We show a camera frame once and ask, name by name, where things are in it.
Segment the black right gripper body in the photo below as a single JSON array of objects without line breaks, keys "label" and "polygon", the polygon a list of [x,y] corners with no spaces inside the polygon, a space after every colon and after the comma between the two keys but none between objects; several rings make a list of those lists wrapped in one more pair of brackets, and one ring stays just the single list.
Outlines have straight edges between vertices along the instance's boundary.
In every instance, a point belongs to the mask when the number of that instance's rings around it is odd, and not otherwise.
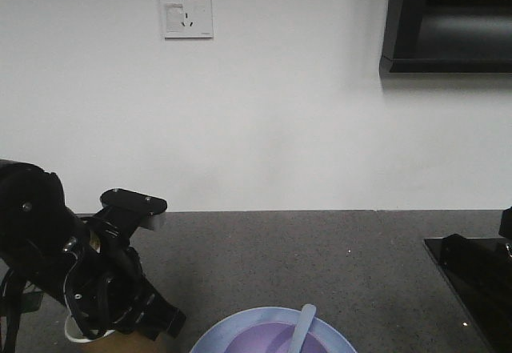
[{"label": "black right gripper body", "polygon": [[512,207],[502,212],[498,234],[503,238],[512,238]]}]

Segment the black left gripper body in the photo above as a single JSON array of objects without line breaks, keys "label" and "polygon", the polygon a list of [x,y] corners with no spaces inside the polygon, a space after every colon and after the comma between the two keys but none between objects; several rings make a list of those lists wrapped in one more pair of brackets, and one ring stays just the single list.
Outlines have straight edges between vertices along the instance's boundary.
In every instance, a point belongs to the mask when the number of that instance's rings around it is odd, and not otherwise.
[{"label": "black left gripper body", "polygon": [[185,314],[147,280],[137,251],[127,247],[123,252],[134,265],[134,277],[103,253],[79,246],[63,248],[65,255],[74,258],[63,283],[71,319],[89,340],[111,331],[137,331],[150,340],[161,333],[177,337],[186,322]]}]

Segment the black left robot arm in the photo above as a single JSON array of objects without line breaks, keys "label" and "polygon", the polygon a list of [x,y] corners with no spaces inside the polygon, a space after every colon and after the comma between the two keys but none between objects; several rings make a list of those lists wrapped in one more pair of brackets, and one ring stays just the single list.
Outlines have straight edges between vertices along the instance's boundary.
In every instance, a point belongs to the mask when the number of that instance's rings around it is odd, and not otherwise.
[{"label": "black left robot arm", "polygon": [[177,336],[185,315],[148,281],[130,237],[166,212],[166,201],[115,188],[102,209],[79,217],[65,203],[59,177],[25,162],[1,163],[1,284],[4,352],[12,352],[22,313],[49,295],[70,313],[85,339],[112,331],[148,339]]}]

